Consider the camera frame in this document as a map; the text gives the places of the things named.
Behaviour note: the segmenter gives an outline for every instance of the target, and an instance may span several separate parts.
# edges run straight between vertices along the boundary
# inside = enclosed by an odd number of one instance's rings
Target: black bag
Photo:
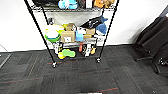
[[[59,0],[32,0],[36,6],[46,5],[46,4],[53,4],[58,5]]]
[[[85,22],[83,25],[81,25],[80,27],[83,28],[96,28],[99,24],[104,23],[105,21],[107,21],[106,18],[104,18],[102,15],[99,17],[95,17],[92,19],[89,19],[89,21]]]
[[[158,17],[145,28],[136,41],[142,45],[153,57],[168,42],[168,18]]]
[[[166,43],[154,56],[154,63],[163,63],[168,61],[168,43]]]

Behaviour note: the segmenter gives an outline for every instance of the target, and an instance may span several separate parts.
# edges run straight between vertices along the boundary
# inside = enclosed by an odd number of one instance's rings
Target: white wall
[[[132,43],[137,34],[149,25],[167,4],[168,0],[120,0],[106,44]],[[8,51],[46,49],[23,0],[1,0],[0,12],[0,44]],[[100,12],[47,13],[49,17],[56,16],[60,25],[74,22],[77,26],[100,14]],[[43,14],[35,13],[35,16],[43,28],[46,25]],[[104,16],[110,19],[112,12],[105,12]]]

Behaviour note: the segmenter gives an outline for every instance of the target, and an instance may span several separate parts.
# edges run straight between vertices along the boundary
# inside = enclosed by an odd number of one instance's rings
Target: cardboard box
[[[75,42],[75,31],[63,31],[61,41],[64,43]]]
[[[69,23],[66,27],[66,31],[76,31],[76,26],[74,23]]]
[[[86,29],[86,34],[94,35],[95,34],[95,28]]]
[[[90,34],[84,34],[84,35],[83,35],[83,38],[85,38],[85,39],[86,39],[86,38],[92,38],[92,35],[90,35]]]

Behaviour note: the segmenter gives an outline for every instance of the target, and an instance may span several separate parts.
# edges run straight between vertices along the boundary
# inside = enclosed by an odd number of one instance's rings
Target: box label
[[[65,42],[71,42],[71,37],[64,37]]]

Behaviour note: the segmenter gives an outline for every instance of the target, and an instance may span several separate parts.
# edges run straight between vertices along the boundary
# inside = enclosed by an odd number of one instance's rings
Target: caster wheel
[[[53,63],[53,64],[52,64],[52,67],[53,67],[53,68],[56,68],[56,67],[57,67],[57,63]]]
[[[162,58],[159,60],[159,63],[163,66],[166,64],[165,62],[162,61]]]
[[[100,58],[96,58],[96,63],[100,63],[101,59]]]
[[[151,53],[151,51],[149,51],[149,50],[145,50],[146,51],[146,53]]]

